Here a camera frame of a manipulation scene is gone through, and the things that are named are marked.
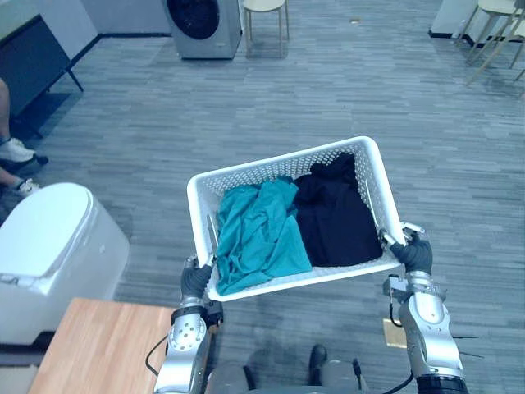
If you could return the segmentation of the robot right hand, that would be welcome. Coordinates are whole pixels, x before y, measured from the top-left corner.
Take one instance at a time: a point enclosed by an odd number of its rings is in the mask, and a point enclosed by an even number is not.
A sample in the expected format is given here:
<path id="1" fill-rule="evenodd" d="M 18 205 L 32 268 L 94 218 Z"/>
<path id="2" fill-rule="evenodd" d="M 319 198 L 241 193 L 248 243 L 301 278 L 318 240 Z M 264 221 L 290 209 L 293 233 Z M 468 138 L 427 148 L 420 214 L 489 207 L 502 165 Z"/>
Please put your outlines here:
<path id="1" fill-rule="evenodd" d="M 430 242 L 422 238 L 422 229 L 411 227 L 399 219 L 392 193 L 388 188 L 363 188 L 367 208 L 363 223 L 367 262 L 375 272 L 403 266 L 404 271 L 429 275 L 433 264 Z"/>

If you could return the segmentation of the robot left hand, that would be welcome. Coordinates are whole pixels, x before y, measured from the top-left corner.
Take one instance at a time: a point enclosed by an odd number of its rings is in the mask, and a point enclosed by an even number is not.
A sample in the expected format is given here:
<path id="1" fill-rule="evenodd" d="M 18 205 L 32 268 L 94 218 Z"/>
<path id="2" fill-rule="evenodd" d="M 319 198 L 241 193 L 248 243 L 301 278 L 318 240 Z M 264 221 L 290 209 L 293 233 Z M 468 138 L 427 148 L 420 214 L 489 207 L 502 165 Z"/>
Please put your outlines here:
<path id="1" fill-rule="evenodd" d="M 207 262 L 200 267 L 198 256 L 192 255 L 185 261 L 181 275 L 181 304 L 201 302 L 204 292 L 212 276 L 212 269 L 217 261 L 217 230 L 212 216 L 207 216 L 208 234 L 211 241 L 212 252 Z"/>

